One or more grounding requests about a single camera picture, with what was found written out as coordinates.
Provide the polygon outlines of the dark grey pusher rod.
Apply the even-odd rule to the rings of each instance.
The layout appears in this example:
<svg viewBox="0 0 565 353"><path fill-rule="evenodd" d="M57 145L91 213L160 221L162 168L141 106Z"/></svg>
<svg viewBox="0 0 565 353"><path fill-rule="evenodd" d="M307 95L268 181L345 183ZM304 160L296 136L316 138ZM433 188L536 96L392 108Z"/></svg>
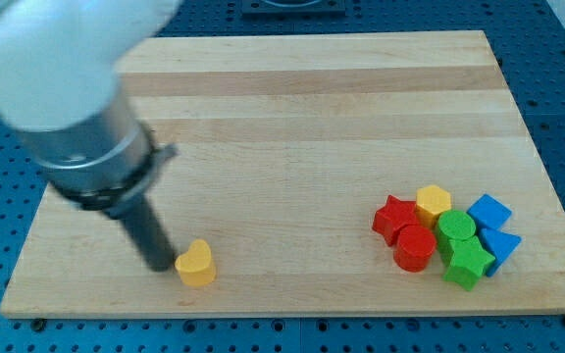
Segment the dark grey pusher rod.
<svg viewBox="0 0 565 353"><path fill-rule="evenodd" d="M176 251L145 194L119 202L103 213L120 222L151 271L164 272L173 265Z"/></svg>

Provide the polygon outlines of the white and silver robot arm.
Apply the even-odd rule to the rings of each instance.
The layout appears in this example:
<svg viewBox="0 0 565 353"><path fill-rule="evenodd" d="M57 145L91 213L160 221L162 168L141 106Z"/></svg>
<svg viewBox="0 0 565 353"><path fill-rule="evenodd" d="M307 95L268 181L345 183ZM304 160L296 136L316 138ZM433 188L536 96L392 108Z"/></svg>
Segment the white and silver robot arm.
<svg viewBox="0 0 565 353"><path fill-rule="evenodd" d="M0 119L45 179L82 210L121 223L149 269L174 248L146 198L174 145L131 108L116 70L180 0L0 1Z"/></svg>

